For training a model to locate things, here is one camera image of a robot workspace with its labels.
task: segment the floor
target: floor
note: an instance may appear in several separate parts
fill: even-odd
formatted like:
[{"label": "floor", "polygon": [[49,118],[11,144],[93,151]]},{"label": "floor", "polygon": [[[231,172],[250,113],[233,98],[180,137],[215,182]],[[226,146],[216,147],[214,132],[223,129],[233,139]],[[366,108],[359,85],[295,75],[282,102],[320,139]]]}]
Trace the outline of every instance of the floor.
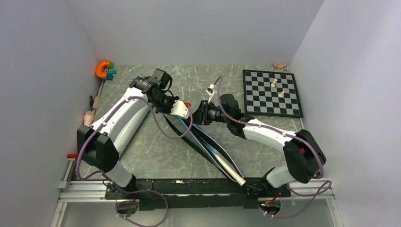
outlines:
[{"label": "floor", "polygon": [[[113,81],[107,81],[101,93],[101,101],[95,120],[101,118],[123,96],[130,82],[139,74],[151,76],[156,68],[169,73],[173,78],[171,91],[180,100],[190,101],[196,110],[201,100],[206,100],[206,88],[218,76],[224,76],[221,94],[231,93],[244,109],[242,70],[281,71],[272,67],[245,65],[129,65],[116,66]],[[301,130],[297,118],[255,116],[265,124],[288,131]],[[157,116],[162,128],[176,135],[168,127],[161,114]],[[285,163],[284,155],[252,140],[244,140],[232,135],[225,124],[214,122],[204,129],[232,156],[245,177],[261,177],[273,167]],[[212,164],[182,140],[165,137],[157,129],[148,114],[121,156],[121,163],[137,178],[216,178],[224,177]],[[85,163],[82,174],[95,170]]]}]

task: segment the white wall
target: white wall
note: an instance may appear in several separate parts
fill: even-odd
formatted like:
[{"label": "white wall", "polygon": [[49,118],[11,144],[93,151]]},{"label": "white wall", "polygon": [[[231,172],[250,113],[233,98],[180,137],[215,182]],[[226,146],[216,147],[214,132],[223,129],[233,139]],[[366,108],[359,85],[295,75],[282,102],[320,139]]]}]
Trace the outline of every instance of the white wall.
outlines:
[{"label": "white wall", "polygon": [[65,0],[3,0],[0,21],[0,225],[45,227],[97,60]]},{"label": "white wall", "polygon": [[399,226],[401,2],[326,0],[290,69],[345,226]]},{"label": "white wall", "polygon": [[323,0],[68,0],[117,64],[290,62]]}]

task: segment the chessboard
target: chessboard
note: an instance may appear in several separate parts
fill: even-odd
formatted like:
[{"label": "chessboard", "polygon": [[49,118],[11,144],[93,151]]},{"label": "chessboard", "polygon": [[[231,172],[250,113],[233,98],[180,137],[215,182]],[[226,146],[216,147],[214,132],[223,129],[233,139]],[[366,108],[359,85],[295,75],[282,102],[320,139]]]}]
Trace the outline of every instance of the chessboard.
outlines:
[{"label": "chessboard", "polygon": [[243,70],[243,79],[246,114],[303,117],[294,74]]}]

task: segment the marble surface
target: marble surface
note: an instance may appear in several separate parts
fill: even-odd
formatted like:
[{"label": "marble surface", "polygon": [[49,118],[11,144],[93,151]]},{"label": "marble surface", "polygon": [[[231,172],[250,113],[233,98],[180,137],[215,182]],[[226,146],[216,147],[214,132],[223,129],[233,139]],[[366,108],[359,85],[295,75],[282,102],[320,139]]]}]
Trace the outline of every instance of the marble surface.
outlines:
[{"label": "marble surface", "polygon": [[[107,81],[101,93],[99,109],[95,120],[102,117],[123,96],[131,81],[138,74],[151,76],[156,68],[169,73],[173,78],[171,91],[180,100],[190,101],[194,112],[201,100],[208,98],[205,89],[223,75],[221,94],[231,93],[244,110],[242,70],[281,71],[272,67],[243,65],[129,65],[116,66],[113,81]],[[301,130],[297,118],[255,116],[265,124],[284,130]],[[170,135],[176,134],[168,127],[161,114],[157,115],[161,127]],[[224,147],[238,165],[245,177],[260,177],[275,166],[285,163],[279,151],[232,135],[225,124],[214,122],[204,129]],[[120,157],[121,163],[137,178],[216,178],[224,177],[211,163],[193,150],[183,140],[165,137],[148,114]],[[81,165],[81,172],[87,175],[96,168]]]}]

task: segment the black chessboard frame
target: black chessboard frame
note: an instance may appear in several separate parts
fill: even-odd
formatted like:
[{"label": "black chessboard frame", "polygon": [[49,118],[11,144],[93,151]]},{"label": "black chessboard frame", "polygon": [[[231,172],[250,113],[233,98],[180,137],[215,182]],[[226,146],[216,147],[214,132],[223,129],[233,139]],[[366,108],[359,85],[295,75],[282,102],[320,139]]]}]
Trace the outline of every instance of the black chessboard frame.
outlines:
[{"label": "black chessboard frame", "polygon": [[[273,71],[259,71],[259,70],[242,70],[243,72],[243,86],[244,86],[244,112],[245,114],[254,114],[254,115],[267,115],[267,116],[280,116],[280,117],[294,117],[294,118],[303,118],[302,109],[301,109],[301,102],[299,100],[298,90],[296,87],[295,77],[292,73],[284,73],[284,72],[273,72]],[[245,81],[245,74],[246,72],[256,72],[256,73],[271,73],[271,74],[280,74],[280,75],[291,75],[292,80],[294,82],[294,90],[296,95],[296,100],[298,104],[299,114],[285,114],[285,113],[265,113],[265,112],[252,112],[247,110],[247,98],[246,98],[246,81]]]}]

